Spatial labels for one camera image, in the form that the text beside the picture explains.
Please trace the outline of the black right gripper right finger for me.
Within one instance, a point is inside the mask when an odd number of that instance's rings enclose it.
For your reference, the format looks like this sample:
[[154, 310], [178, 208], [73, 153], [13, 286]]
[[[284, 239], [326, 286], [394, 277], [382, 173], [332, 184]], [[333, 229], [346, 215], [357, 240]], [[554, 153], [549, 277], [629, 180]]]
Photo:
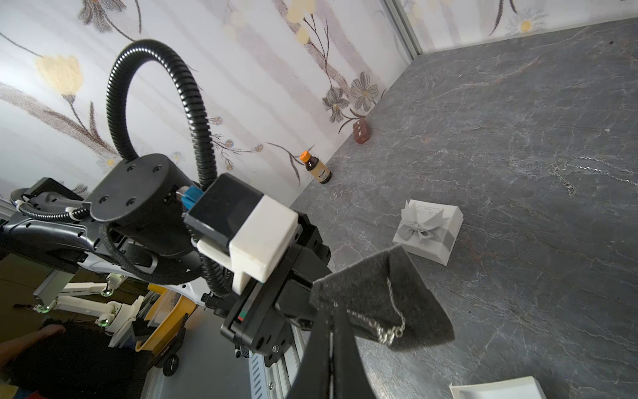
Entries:
[[347, 310], [337, 305], [333, 311], [333, 397], [336, 399], [376, 399], [370, 386]]

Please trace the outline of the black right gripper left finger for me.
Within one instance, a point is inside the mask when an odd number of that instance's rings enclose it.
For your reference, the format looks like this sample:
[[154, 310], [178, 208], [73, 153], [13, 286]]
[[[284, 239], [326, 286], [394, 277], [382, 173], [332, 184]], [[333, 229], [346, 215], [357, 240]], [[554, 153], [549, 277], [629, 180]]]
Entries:
[[331, 327], [329, 312], [315, 318], [301, 366], [287, 399], [328, 399], [331, 387]]

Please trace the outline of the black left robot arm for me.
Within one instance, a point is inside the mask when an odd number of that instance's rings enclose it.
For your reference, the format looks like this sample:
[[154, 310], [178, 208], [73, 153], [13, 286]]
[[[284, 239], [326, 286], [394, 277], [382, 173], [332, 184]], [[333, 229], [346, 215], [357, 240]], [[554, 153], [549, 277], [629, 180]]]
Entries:
[[207, 189], [166, 156], [123, 161], [86, 198], [45, 178], [13, 194], [1, 246], [73, 273], [170, 289], [224, 319], [229, 341], [277, 362], [317, 315], [331, 257], [317, 227], [230, 174]]

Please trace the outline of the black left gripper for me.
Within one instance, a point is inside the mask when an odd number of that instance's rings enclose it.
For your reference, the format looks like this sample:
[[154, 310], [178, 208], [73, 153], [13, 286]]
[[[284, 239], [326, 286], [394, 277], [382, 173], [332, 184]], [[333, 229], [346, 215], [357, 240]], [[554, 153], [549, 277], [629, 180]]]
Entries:
[[242, 294], [204, 294], [202, 300], [224, 319], [223, 337], [263, 356], [271, 367], [293, 346], [294, 327], [312, 329], [317, 309], [310, 304], [310, 291], [331, 273], [331, 256], [317, 226], [299, 213], [292, 242], [266, 283], [250, 279]]

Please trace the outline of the white box base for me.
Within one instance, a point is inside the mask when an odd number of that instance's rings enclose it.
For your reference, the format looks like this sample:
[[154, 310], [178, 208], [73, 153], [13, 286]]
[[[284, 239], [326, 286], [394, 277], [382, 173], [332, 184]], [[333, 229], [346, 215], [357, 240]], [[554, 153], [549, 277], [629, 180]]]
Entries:
[[459, 399], [546, 399], [538, 380], [532, 376], [475, 385], [450, 386]]

